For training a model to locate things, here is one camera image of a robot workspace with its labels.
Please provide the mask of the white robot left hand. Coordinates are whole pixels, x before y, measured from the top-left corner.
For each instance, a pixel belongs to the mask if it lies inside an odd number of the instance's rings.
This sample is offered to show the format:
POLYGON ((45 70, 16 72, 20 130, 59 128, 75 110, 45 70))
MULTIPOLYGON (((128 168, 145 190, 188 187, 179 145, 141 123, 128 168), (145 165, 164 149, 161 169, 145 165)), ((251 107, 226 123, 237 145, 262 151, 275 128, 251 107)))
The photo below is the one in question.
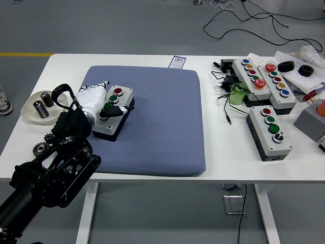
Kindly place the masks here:
POLYGON ((76 95, 77 101, 82 107, 85 116, 95 122, 97 116, 100 120, 108 120, 111 117, 119 117, 134 109, 134 105, 129 106, 108 106, 105 108, 106 87, 108 81, 92 86, 82 86, 76 95))

